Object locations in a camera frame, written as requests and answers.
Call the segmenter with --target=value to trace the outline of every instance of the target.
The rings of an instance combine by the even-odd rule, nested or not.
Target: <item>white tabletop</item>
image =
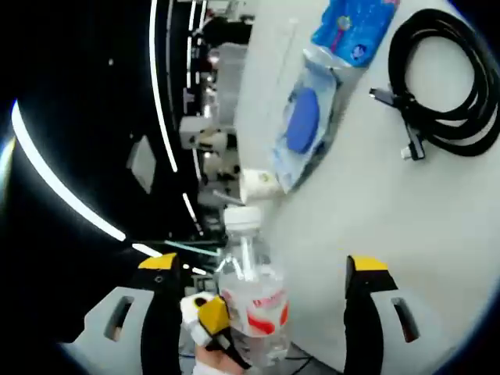
[[[244,168],[272,169],[270,149],[301,51],[326,5],[261,2],[236,114]],[[426,143],[427,160],[405,162],[399,151],[408,138],[399,113],[368,95],[371,87],[388,85],[396,29],[428,7],[456,14],[444,0],[402,0],[322,164],[268,212],[266,236],[287,267],[293,339],[338,370],[345,361],[346,255],[374,255],[388,263],[400,288],[443,317],[455,344],[472,330],[498,279],[500,144],[466,159]],[[461,103],[472,81],[463,52],[438,38],[421,45],[409,70],[417,99],[435,109]]]

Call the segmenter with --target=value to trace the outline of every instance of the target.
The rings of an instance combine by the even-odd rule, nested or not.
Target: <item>blue packaging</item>
[[[398,5],[399,0],[330,0],[311,40],[354,67],[366,67]]]

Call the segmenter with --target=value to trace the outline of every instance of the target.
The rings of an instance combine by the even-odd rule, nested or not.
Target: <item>coiled cable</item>
[[[465,102],[451,111],[439,112],[421,105],[406,86],[405,74],[412,53],[423,39],[429,37],[454,41],[466,53],[473,67],[472,90]],[[415,13],[396,31],[391,42],[388,67],[392,94],[388,95],[380,89],[372,89],[370,94],[401,112],[409,132],[412,159],[425,157],[425,152],[421,148],[423,139],[461,156],[481,155],[495,143],[500,133],[500,116],[496,115],[488,131],[483,129],[490,122],[500,103],[498,71],[495,70],[491,55],[464,22],[436,9],[424,9]],[[439,120],[463,121],[463,123],[450,126]],[[479,133],[482,135],[479,140],[469,144],[454,143],[467,140]]]

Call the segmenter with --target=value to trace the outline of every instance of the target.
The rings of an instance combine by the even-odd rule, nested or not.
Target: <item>white bottle cap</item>
[[[227,230],[259,229],[262,214],[259,207],[230,207],[224,210],[224,223]]]

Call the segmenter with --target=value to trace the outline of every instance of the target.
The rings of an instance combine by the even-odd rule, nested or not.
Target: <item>bottle label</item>
[[[262,296],[245,298],[230,289],[221,289],[229,311],[231,326],[252,338],[278,332],[288,321],[288,300],[284,289]]]

